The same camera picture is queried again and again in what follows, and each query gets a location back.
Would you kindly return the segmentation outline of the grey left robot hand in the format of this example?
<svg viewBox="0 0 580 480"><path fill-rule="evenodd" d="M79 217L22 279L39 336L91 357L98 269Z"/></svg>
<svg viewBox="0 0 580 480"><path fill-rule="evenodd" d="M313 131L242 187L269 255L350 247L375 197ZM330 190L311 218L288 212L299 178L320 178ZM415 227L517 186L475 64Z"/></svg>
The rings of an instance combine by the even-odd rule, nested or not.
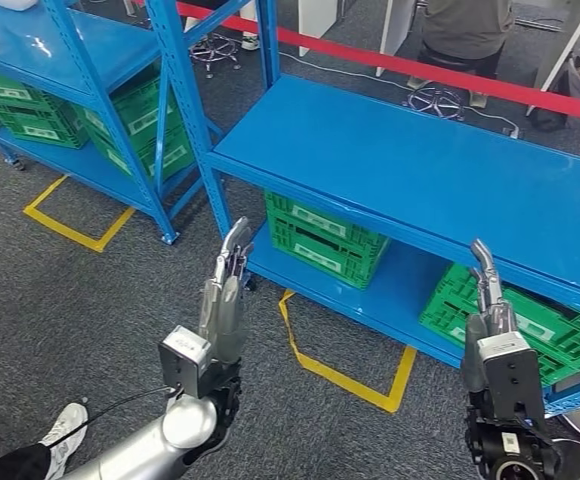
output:
<svg viewBox="0 0 580 480"><path fill-rule="evenodd" d="M234 223L217 256L213 276L204 284L199 333L211 344L218 362L237 362L245 343L243 295L248 281L248 256L253 249L251 237L247 217Z"/></svg>

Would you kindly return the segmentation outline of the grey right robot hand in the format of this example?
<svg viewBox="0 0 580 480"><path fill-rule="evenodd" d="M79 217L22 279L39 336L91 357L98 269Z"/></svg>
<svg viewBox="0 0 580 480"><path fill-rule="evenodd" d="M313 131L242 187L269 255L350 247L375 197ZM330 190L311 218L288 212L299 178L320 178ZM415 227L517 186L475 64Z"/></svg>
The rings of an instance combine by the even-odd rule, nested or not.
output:
<svg viewBox="0 0 580 480"><path fill-rule="evenodd" d="M517 350L519 335L513 309L504 298L490 250L480 239L474 240L470 250L479 263L470 269L476 281L478 312L466 320L461 370L467 390L476 393L487 385L485 363Z"/></svg>

